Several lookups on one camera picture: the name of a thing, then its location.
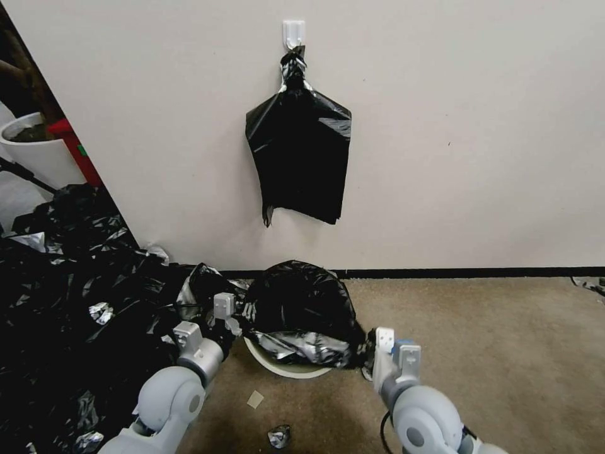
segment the white wall hook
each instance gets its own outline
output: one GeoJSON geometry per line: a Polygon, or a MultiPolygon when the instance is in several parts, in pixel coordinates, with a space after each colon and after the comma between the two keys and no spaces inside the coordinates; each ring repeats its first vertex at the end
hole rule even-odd
{"type": "Polygon", "coordinates": [[[304,21],[284,21],[284,45],[292,50],[304,44],[304,21]]]}

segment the hanging garbage bag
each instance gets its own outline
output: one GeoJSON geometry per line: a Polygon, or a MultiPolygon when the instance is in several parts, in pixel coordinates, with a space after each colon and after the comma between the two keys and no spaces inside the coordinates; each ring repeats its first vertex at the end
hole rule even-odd
{"type": "Polygon", "coordinates": [[[304,78],[304,46],[281,60],[279,92],[246,115],[246,138],[260,179],[263,220],[276,207],[328,224],[340,218],[349,160],[351,112],[304,78]]]}
{"type": "Polygon", "coordinates": [[[355,368],[366,333],[345,285],[329,271],[297,260],[275,265],[246,294],[244,334],[284,364],[355,368]]]}

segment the crumpled plastic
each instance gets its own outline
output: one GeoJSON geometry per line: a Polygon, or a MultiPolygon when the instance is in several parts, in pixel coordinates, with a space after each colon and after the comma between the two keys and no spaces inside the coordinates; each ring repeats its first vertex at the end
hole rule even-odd
{"type": "Polygon", "coordinates": [[[239,315],[244,335],[279,363],[356,368],[365,361],[366,333],[349,292],[321,267],[290,260],[267,269],[239,315]]]}
{"type": "Polygon", "coordinates": [[[576,287],[597,293],[599,301],[605,304],[605,277],[572,277],[571,280],[576,287]]]}
{"type": "Polygon", "coordinates": [[[140,250],[107,192],[88,185],[58,191],[6,236],[2,451],[95,452],[132,422],[142,384],[175,364],[163,338],[193,267],[140,250]]]}
{"type": "Polygon", "coordinates": [[[246,138],[263,197],[263,220],[283,207],[335,224],[349,160],[351,112],[304,78],[304,46],[281,60],[278,93],[246,114],[246,138]]]}
{"type": "Polygon", "coordinates": [[[275,449],[284,449],[292,439],[291,428],[288,424],[283,424],[271,429],[267,432],[267,436],[271,446],[275,449]]]}

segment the black cable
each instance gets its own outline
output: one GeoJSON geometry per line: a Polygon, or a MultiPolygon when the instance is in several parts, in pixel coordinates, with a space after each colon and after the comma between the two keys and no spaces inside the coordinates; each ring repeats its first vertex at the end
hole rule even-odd
{"type": "Polygon", "coordinates": [[[389,420],[390,415],[391,414],[387,412],[384,415],[383,420],[380,422],[380,440],[383,442],[383,448],[387,454],[393,454],[393,451],[391,451],[391,448],[389,448],[389,445],[386,442],[386,438],[384,437],[384,425],[386,424],[386,421],[389,420]]]}
{"type": "Polygon", "coordinates": [[[41,182],[39,179],[33,176],[33,172],[21,164],[17,162],[10,162],[0,157],[0,172],[10,172],[17,177],[22,178],[23,180],[29,181],[30,183],[35,184],[36,186],[41,187],[42,189],[50,192],[51,194],[55,194],[57,192],[56,189],[48,186],[46,183],[41,182]]]}

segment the carpet floor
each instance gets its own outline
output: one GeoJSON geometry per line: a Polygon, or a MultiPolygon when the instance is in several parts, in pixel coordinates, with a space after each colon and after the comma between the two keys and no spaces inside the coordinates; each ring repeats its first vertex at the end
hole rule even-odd
{"type": "MultiPolygon", "coordinates": [[[[422,345],[438,388],[484,441],[514,453],[605,452],[605,306],[569,279],[346,281],[369,330],[422,345]]],[[[274,453],[267,431],[292,426],[290,454],[383,452],[384,405],[359,371],[275,376],[238,341],[180,454],[274,453]],[[254,390],[265,399],[247,406],[254,390]]],[[[387,429],[393,452],[401,452],[387,429]]]]}

